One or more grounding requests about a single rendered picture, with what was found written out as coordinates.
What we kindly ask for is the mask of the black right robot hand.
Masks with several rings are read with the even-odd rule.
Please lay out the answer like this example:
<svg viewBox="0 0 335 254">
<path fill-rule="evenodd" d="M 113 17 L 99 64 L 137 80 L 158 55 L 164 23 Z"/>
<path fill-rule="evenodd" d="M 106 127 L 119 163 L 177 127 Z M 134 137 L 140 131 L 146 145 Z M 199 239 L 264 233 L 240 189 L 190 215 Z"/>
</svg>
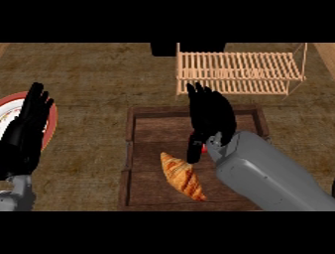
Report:
<svg viewBox="0 0 335 254">
<path fill-rule="evenodd" d="M 237 120 L 230 101 L 218 91 L 214 91 L 201 83 L 187 84 L 190 99 L 190 119 L 193 133 L 189 138 L 187 163 L 195 164 L 201 160 L 202 146 L 212 136 L 221 134 L 221 145 L 232 142 Z"/>
</svg>

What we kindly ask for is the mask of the pale wooden tiered shelf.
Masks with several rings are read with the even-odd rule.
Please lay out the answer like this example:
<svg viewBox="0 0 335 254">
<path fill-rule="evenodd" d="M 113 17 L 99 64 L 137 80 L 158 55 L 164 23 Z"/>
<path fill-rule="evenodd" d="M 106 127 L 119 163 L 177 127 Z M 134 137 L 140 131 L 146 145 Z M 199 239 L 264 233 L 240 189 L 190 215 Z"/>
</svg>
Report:
<svg viewBox="0 0 335 254">
<path fill-rule="evenodd" d="M 201 83 L 226 95 L 283 95 L 305 81 L 308 44 L 292 53 L 189 53 L 177 50 L 175 95 Z"/>
</svg>

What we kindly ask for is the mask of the brown wooden tray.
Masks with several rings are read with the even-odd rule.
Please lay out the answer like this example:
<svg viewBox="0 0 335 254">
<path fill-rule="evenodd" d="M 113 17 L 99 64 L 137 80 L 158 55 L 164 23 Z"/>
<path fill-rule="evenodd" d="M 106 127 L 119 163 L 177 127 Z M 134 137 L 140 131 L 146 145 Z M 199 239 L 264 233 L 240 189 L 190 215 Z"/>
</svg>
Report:
<svg viewBox="0 0 335 254">
<path fill-rule="evenodd" d="M 118 208 L 142 210 L 255 210 L 257 205 L 217 179 L 208 147 L 190 141 L 195 134 L 186 106 L 133 107 L 127 112 L 125 168 Z M 192 160 L 206 199 L 196 201 L 168 184 L 161 154 Z"/>
</svg>

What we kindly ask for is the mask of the golden croissant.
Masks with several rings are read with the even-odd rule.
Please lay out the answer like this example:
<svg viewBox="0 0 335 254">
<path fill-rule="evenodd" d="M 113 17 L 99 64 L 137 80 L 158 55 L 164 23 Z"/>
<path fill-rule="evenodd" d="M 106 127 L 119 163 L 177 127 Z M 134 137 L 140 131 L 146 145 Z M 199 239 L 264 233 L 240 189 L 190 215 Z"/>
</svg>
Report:
<svg viewBox="0 0 335 254">
<path fill-rule="evenodd" d="M 162 172 L 171 187 L 192 200 L 205 201 L 204 188 L 193 165 L 168 153 L 161 153 Z"/>
</svg>

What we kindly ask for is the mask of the red-rimmed white plate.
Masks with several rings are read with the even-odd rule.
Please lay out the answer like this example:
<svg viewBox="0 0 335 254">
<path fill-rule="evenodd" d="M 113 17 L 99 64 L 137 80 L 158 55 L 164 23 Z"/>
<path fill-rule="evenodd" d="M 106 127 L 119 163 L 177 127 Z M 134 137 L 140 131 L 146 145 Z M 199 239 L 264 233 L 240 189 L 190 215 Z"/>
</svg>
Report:
<svg viewBox="0 0 335 254">
<path fill-rule="evenodd" d="M 10 122 L 15 120 L 15 117 L 20 114 L 26 94 L 28 94 L 26 91 L 18 92 L 0 99 L 0 139 L 3 138 L 3 134 Z M 43 148 L 47 148 L 49 143 L 53 139 L 57 122 L 59 122 L 57 105 L 53 105 L 50 108 L 50 116 L 44 129 Z"/>
</svg>

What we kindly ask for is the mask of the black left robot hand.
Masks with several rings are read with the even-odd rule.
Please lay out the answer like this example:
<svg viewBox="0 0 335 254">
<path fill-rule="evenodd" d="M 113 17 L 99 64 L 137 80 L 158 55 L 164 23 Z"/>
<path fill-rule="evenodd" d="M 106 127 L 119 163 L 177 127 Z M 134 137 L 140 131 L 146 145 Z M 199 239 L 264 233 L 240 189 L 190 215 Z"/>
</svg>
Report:
<svg viewBox="0 0 335 254">
<path fill-rule="evenodd" d="M 31 175 L 40 164 L 44 128 L 54 99 L 35 82 L 31 86 L 22 111 L 10 122 L 0 139 L 0 181 Z"/>
</svg>

